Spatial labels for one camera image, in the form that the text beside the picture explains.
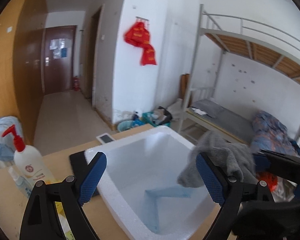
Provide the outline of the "white metal bunk bed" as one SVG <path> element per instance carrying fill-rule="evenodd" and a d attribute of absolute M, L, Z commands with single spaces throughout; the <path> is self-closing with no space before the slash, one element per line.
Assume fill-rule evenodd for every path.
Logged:
<path fill-rule="evenodd" d="M 293 139 L 300 136 L 300 38 L 246 17 L 209 13 L 199 6 L 183 120 L 220 129 L 243 141 L 258 111 L 276 117 Z M 237 121 L 221 124 L 190 105 L 209 99 Z"/>

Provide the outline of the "light blue crumpled cloth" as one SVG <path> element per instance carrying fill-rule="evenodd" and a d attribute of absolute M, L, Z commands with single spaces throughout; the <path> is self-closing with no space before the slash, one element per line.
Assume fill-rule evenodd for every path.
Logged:
<path fill-rule="evenodd" d="M 19 136 L 24 139 L 23 129 L 18 118 L 15 116 L 5 116 L 0 118 L 0 161 L 13 161 L 15 146 L 13 144 L 13 135 L 8 134 L 2 137 L 2 134 L 11 127 L 15 125 L 16 132 Z"/>

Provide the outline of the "grey sock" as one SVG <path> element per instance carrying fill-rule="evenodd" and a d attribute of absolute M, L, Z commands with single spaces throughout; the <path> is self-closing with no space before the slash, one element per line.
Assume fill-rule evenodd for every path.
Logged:
<path fill-rule="evenodd" d="M 200 137 L 190 152 L 188 163 L 177 178 L 179 185 L 191 188 L 204 185 L 196 168 L 196 157 L 202 152 L 228 176 L 236 176 L 243 183 L 257 184 L 255 161 L 249 147 L 245 144 L 226 142 L 219 133 L 208 131 Z"/>

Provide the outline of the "blue plastic basin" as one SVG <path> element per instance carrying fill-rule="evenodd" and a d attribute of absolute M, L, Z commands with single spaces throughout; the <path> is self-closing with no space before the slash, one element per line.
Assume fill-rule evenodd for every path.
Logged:
<path fill-rule="evenodd" d="M 138 126 L 140 126 L 138 121 L 126 120 L 126 121 L 122 121 L 121 123 L 118 124 L 117 130 L 119 132 L 124 132 L 124 131 L 127 131 L 129 129 L 136 128 Z"/>

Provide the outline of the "wooden wardrobe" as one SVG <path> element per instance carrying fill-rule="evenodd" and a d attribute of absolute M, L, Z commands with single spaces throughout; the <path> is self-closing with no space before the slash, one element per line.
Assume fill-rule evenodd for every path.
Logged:
<path fill-rule="evenodd" d="M 0 14 L 0 117 L 15 116 L 33 144 L 43 101 L 46 0 L 11 0 Z"/>

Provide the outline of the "red fire extinguisher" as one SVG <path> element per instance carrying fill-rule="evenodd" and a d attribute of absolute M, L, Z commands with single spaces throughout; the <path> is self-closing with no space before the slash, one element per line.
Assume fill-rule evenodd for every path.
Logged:
<path fill-rule="evenodd" d="M 80 90 L 79 80 L 80 80 L 79 76 L 75 76 L 73 78 L 73 89 L 74 89 L 74 91 L 79 91 Z"/>

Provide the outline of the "blue surgical mask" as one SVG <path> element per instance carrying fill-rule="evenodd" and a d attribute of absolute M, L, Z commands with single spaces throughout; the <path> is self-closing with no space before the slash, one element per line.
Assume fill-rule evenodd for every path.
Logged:
<path fill-rule="evenodd" d="M 172 204 L 166 204 L 168 200 L 190 199 L 194 189 L 182 186 L 172 186 L 145 190 L 142 205 L 140 207 L 140 219 L 153 233 L 160 232 L 160 214 L 166 214 L 173 210 Z"/>

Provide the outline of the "dark brown entrance door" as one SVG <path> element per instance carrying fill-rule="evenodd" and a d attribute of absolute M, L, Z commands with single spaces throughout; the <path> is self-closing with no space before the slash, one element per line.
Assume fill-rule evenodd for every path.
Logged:
<path fill-rule="evenodd" d="M 72 89 L 76 29 L 75 25 L 45 29 L 43 85 L 46 95 Z"/>

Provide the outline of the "green basket with clutter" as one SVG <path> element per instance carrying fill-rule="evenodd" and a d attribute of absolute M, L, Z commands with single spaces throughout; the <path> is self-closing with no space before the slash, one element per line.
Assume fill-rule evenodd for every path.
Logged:
<path fill-rule="evenodd" d="M 170 127 L 172 119 L 172 114 L 167 109 L 161 106 L 159 106 L 154 111 L 143 113 L 141 117 L 141 120 L 144 123 L 150 124 L 153 127 Z"/>

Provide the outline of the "small clear spray bottle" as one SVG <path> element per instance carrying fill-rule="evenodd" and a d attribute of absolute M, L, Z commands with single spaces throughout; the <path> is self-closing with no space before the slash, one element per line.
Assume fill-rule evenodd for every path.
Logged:
<path fill-rule="evenodd" d="M 19 191 L 26 198 L 29 198 L 32 193 L 32 186 L 29 184 L 29 182 L 24 177 L 20 176 L 13 167 L 9 167 L 8 172 L 14 180 L 14 183 Z"/>

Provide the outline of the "yellow foam fruit net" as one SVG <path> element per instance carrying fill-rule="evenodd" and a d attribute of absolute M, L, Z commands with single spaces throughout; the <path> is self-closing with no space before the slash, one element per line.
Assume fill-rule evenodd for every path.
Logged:
<path fill-rule="evenodd" d="M 74 236 L 73 236 L 72 231 L 70 229 L 69 223 L 68 223 L 68 221 L 65 217 L 65 213 L 64 213 L 63 206 L 62 206 L 61 202 L 55 202 L 55 206 L 56 206 L 59 221 L 61 223 L 61 226 L 62 226 L 62 229 L 63 229 L 63 232 L 65 234 L 66 239 L 67 240 L 74 239 Z"/>

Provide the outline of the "black smartphone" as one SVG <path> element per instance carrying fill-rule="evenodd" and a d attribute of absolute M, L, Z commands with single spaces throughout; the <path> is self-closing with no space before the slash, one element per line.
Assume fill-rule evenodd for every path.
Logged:
<path fill-rule="evenodd" d="M 103 152 L 97 152 L 91 161 L 85 158 L 85 152 L 69 156 L 72 172 L 76 180 L 78 202 L 83 205 L 96 194 L 97 186 L 106 169 L 107 159 Z"/>

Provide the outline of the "grey pillow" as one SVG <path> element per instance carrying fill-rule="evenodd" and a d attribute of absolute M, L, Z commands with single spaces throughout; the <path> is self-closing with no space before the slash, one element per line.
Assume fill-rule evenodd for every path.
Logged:
<path fill-rule="evenodd" d="M 193 102 L 191 107 L 205 112 L 208 116 L 212 118 L 216 118 L 218 114 L 223 111 L 222 106 L 209 99 L 203 99 Z"/>

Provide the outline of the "red hanging bags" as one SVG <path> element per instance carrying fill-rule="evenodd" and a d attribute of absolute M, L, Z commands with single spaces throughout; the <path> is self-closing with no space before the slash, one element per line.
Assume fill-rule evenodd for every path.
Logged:
<path fill-rule="evenodd" d="M 140 64 L 157 65 L 155 49 L 151 45 L 151 33 L 146 20 L 137 18 L 136 22 L 124 33 L 123 39 L 127 44 L 142 50 Z"/>

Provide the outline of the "white small digital device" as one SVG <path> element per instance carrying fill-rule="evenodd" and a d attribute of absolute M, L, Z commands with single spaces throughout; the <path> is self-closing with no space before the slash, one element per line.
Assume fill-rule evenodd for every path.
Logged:
<path fill-rule="evenodd" d="M 102 144 L 107 144 L 107 143 L 110 143 L 110 142 L 113 142 L 115 141 L 115 139 L 108 133 L 103 133 L 101 135 L 98 135 L 96 137 L 96 139 Z"/>

